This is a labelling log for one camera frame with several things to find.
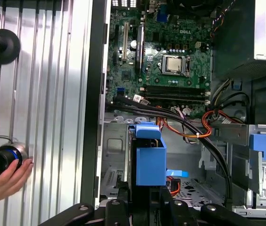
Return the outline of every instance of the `cpu socket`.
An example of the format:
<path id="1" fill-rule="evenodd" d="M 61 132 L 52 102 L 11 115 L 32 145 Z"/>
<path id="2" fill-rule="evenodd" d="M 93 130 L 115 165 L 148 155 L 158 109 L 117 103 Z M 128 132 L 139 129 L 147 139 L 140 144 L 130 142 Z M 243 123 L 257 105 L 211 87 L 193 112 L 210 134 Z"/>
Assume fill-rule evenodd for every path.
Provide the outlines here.
<path id="1" fill-rule="evenodd" d="M 162 74 L 165 75 L 181 75 L 186 76 L 185 73 L 185 57 L 182 56 L 169 56 L 162 57 L 161 64 Z"/>

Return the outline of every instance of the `black knob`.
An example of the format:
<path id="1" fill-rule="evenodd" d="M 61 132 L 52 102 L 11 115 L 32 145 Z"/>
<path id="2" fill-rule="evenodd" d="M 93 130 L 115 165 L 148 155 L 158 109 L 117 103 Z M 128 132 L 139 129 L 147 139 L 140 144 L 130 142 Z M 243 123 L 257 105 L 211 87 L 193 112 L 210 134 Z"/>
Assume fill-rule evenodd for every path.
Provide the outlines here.
<path id="1" fill-rule="evenodd" d="M 0 174 L 17 158 L 18 156 L 12 150 L 0 150 Z"/>
<path id="2" fill-rule="evenodd" d="M 0 29 L 0 65 L 13 62 L 20 54 L 20 39 L 12 31 Z"/>

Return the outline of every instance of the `hand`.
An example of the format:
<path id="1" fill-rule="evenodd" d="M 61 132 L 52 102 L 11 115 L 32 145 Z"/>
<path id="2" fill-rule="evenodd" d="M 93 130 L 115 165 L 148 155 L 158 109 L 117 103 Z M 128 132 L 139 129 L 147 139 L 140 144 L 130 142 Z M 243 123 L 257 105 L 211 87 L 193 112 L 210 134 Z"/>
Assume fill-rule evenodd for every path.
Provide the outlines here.
<path id="1" fill-rule="evenodd" d="M 17 164 L 18 160 L 14 160 L 7 170 L 0 175 L 0 200 L 18 192 L 32 172 L 33 164 L 31 159 L 24 161 L 22 166 L 16 171 Z"/>

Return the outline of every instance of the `screw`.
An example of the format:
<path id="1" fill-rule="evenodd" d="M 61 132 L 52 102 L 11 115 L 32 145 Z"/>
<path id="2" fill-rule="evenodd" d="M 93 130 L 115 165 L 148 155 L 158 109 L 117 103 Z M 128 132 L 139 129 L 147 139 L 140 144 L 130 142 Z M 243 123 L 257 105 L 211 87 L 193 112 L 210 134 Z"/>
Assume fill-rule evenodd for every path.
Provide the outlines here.
<path id="1" fill-rule="evenodd" d="M 178 200 L 175 200 L 175 205 L 177 205 L 177 206 L 181 206 L 182 205 L 182 202 L 181 201 L 178 201 Z"/>
<path id="2" fill-rule="evenodd" d="M 214 206 L 207 206 L 207 208 L 210 210 L 210 211 L 216 211 L 216 208 Z"/>
<path id="3" fill-rule="evenodd" d="M 80 210 L 82 210 L 82 211 L 85 211 L 85 210 L 88 210 L 89 208 L 87 207 L 87 206 L 81 206 L 80 207 Z"/>
<path id="4" fill-rule="evenodd" d="M 120 202 L 118 202 L 118 201 L 116 201 L 116 200 L 114 200 L 113 202 L 112 202 L 112 205 L 119 205 L 120 204 Z"/>

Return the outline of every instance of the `ribbed metal panel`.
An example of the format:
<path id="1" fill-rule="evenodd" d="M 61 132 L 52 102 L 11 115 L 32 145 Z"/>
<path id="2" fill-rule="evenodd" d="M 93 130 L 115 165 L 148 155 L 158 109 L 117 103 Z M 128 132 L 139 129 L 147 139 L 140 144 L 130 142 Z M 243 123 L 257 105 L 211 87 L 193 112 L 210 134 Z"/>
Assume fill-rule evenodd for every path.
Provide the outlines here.
<path id="1" fill-rule="evenodd" d="M 0 226 L 36 226 L 80 201 L 91 11 L 92 0 L 3 1 L 0 28 L 22 50 L 0 66 L 0 135 L 25 143 L 34 169 L 0 201 Z"/>

